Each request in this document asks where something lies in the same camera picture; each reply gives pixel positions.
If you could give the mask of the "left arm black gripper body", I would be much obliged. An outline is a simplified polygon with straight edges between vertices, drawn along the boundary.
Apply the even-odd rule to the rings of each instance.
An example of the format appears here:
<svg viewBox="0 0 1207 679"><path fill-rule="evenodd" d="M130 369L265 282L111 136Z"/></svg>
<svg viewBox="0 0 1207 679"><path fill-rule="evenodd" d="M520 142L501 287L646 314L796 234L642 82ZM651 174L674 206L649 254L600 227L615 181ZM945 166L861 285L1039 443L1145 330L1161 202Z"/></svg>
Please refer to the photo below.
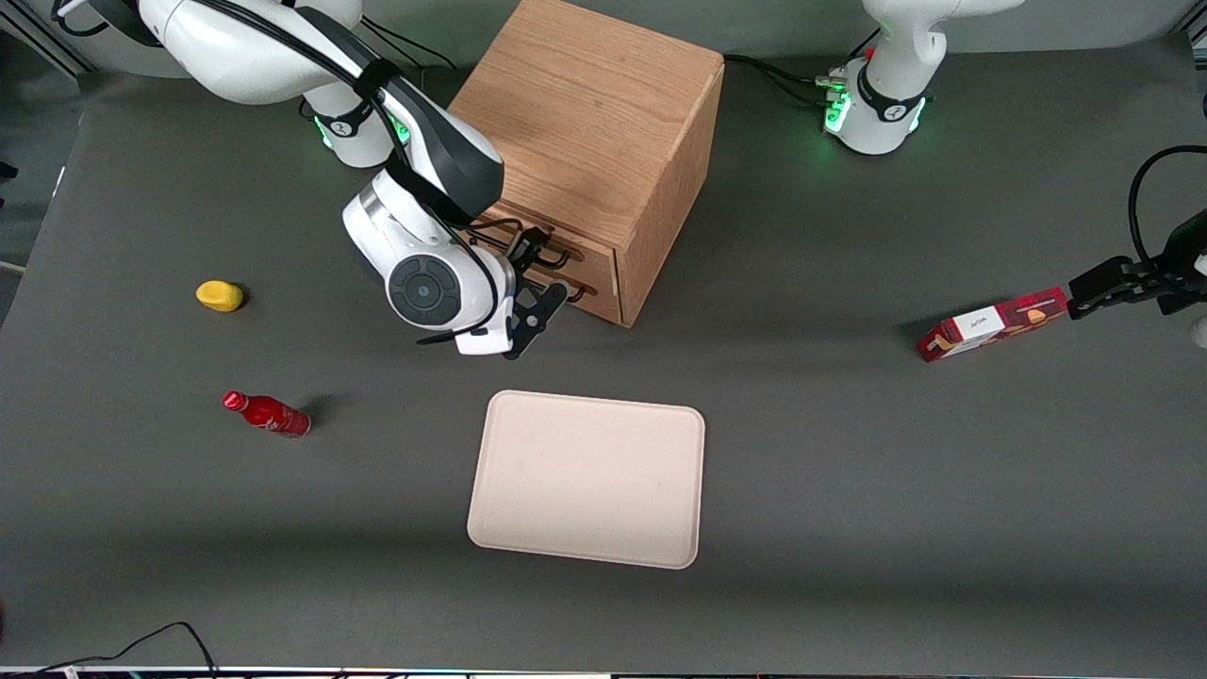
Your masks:
<svg viewBox="0 0 1207 679"><path fill-rule="evenodd" d="M1155 258L1164 279L1164 295L1158 306L1164 315L1206 302L1206 210L1178 224L1170 233L1164 251Z"/></svg>

